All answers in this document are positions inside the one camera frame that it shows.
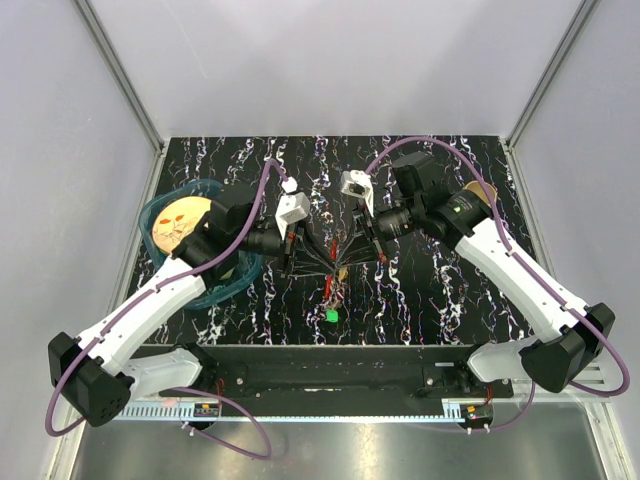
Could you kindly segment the metal key holder red handle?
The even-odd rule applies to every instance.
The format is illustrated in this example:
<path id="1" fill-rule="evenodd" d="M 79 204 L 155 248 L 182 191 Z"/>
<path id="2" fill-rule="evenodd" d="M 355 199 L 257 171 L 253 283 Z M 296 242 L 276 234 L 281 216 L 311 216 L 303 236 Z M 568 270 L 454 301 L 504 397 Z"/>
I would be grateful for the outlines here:
<path id="1" fill-rule="evenodd" d="M 326 311 L 329 309 L 338 310 L 344 302 L 347 278 L 343 282 L 338 280 L 338 273 L 341 268 L 347 267 L 337 268 L 332 274 L 326 276 L 323 293 L 323 308 Z"/>

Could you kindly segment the green key tag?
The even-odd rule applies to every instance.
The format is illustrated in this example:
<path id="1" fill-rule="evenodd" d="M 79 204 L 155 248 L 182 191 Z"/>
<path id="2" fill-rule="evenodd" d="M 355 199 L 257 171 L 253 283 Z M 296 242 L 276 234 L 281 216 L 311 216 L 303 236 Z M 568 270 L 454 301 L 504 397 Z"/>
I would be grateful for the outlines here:
<path id="1" fill-rule="evenodd" d="M 337 323 L 339 321 L 339 314 L 336 310 L 329 309 L 325 312 L 326 321 L 329 323 Z"/>

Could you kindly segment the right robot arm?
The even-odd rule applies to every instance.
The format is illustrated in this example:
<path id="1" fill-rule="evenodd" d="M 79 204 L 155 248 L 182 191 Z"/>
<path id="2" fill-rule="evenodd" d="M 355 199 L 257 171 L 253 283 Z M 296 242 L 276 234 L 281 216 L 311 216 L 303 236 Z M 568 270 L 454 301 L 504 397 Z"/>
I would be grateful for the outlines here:
<path id="1" fill-rule="evenodd" d="M 370 174 L 342 173 L 340 191 L 357 206 L 339 264 L 385 261 L 389 242 L 422 231 L 482 272 L 533 330 L 523 340 L 475 348 L 454 371 L 457 390 L 472 397 L 492 381 L 520 376 L 552 393 L 572 384 L 603 350 L 615 321 L 611 309 L 571 294 L 510 238 L 490 207 L 493 186 L 474 180 L 452 191 L 436 159 L 421 152 L 393 162 L 392 172 L 401 198 L 384 211 L 374 208 Z"/>

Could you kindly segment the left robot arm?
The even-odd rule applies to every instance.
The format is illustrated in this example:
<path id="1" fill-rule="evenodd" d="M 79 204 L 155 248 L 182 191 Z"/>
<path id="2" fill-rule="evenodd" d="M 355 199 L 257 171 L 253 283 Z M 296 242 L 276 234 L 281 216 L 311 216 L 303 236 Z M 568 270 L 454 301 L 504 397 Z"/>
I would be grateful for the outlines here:
<path id="1" fill-rule="evenodd" d="M 289 271 L 306 257 L 312 271 L 330 270 L 329 260 L 307 235 L 309 199 L 303 193 L 281 196 L 271 228 L 255 223 L 259 203 L 214 199 L 195 229 L 173 248 L 154 276 L 104 319 L 80 334 L 55 335 L 47 345 L 54 391 L 45 430 L 54 437 L 73 430 L 53 425 L 59 399 L 94 427 L 116 417 L 129 401 L 162 390 L 185 387 L 196 396 L 215 386 L 215 361 L 197 347 L 179 346 L 141 360 L 133 355 L 159 326 L 218 284 L 237 264 L 240 252 L 280 257 Z"/>

